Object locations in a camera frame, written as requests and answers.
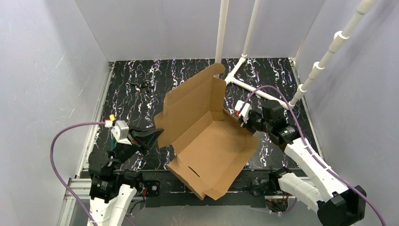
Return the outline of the brown cardboard box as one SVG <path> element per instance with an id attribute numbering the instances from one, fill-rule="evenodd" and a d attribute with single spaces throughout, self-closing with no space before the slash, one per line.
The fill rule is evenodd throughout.
<path id="1" fill-rule="evenodd" d="M 154 123 L 164 129 L 159 147 L 171 145 L 176 154 L 168 170 L 241 172 L 255 153 L 258 137 L 224 108 L 226 82 L 217 78 L 224 71 L 214 63 L 165 95 Z"/>

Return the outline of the white PVC pipe frame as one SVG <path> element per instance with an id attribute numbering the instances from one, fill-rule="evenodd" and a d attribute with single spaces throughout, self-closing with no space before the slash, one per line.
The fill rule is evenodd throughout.
<path id="1" fill-rule="evenodd" d="M 255 88 L 254 82 L 252 84 L 249 84 L 245 83 L 242 80 L 241 71 L 246 72 L 246 76 L 251 81 L 254 81 L 256 78 L 259 78 L 260 72 L 274 71 L 275 78 L 279 80 L 280 78 L 285 78 L 284 73 L 288 71 L 288 69 L 285 68 L 283 64 L 279 63 L 281 60 L 283 61 L 283 63 L 288 63 L 289 62 L 288 58 L 256 59 L 256 58 L 248 58 L 247 55 L 245 55 L 248 49 L 249 39 L 252 37 L 260 4 L 261 4 L 260 0 L 256 0 L 254 2 L 243 53 L 241 54 L 241 57 L 238 59 L 238 62 L 235 64 L 235 66 L 229 70 L 229 73 L 227 74 L 224 80 L 226 81 L 227 85 L 233 84 L 239 86 L 247 91 L 252 92 L 254 95 L 260 98 L 268 100 L 276 100 L 278 102 L 278 106 L 281 106 L 286 110 L 289 110 L 293 109 L 296 106 L 297 102 L 304 97 L 305 93 L 307 92 L 311 84 L 314 82 L 315 79 L 317 79 L 322 74 L 322 71 L 325 69 L 326 65 L 330 62 L 332 57 L 341 49 L 341 47 L 347 42 L 354 28 L 359 24 L 359 22 L 365 16 L 365 14 L 367 14 L 372 9 L 372 7 L 376 4 L 376 1 L 363 0 L 360 2 L 360 4 L 356 8 L 356 12 L 349 20 L 347 25 L 344 27 L 342 31 L 335 32 L 333 41 L 329 45 L 324 56 L 321 58 L 320 61 L 316 61 L 313 63 L 312 70 L 309 73 L 308 78 L 305 80 L 303 84 L 297 85 L 297 90 L 295 91 L 293 98 L 288 102 L 284 102 L 280 97 L 274 97 L 271 94 L 267 94 L 266 92 Z"/>

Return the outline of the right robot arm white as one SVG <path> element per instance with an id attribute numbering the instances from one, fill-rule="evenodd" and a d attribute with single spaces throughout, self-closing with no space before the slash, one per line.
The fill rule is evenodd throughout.
<path id="1" fill-rule="evenodd" d="M 366 192 L 361 186 L 349 188 L 332 174 L 331 168 L 302 139 L 298 127 L 287 123 L 285 109 L 279 101 L 266 100 L 262 112 L 238 101 L 235 106 L 239 123 L 248 131 L 266 133 L 308 176 L 311 183 L 300 179 L 287 168 L 269 174 L 268 186 L 296 197 L 313 210 L 324 226 L 351 226 L 365 217 Z"/>

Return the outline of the small black clip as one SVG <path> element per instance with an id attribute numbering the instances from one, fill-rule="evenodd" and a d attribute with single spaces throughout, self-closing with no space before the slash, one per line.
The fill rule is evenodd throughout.
<path id="1" fill-rule="evenodd" d="M 143 82 L 132 82 L 128 81 L 128 84 L 135 86 L 136 88 L 140 89 L 141 91 L 149 92 L 154 90 L 155 86 L 150 80 L 144 80 Z"/>

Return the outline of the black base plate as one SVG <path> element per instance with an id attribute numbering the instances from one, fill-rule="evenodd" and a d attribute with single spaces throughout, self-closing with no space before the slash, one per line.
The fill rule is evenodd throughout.
<path id="1" fill-rule="evenodd" d="M 236 206 L 265 208 L 269 199 L 282 199 L 277 170 L 243 169 L 241 172 L 199 173 L 188 168 L 143 170 L 146 207 Z"/>

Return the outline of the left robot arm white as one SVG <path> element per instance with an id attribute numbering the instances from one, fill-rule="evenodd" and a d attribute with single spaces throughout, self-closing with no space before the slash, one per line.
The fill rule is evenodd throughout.
<path id="1" fill-rule="evenodd" d="M 89 226 L 120 226 L 135 195 L 158 196 L 160 182 L 145 180 L 141 172 L 120 167 L 134 154 L 147 155 L 163 129 L 126 127 L 111 129 L 114 148 L 93 151 L 88 158 L 91 178 Z"/>

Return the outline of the green handled tool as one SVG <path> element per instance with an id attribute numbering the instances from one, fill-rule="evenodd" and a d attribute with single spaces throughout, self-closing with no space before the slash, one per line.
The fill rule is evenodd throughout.
<path id="1" fill-rule="evenodd" d="M 111 138 L 110 138 L 110 151 L 114 152 L 115 146 L 116 146 L 116 140 L 112 132 L 110 132 Z"/>

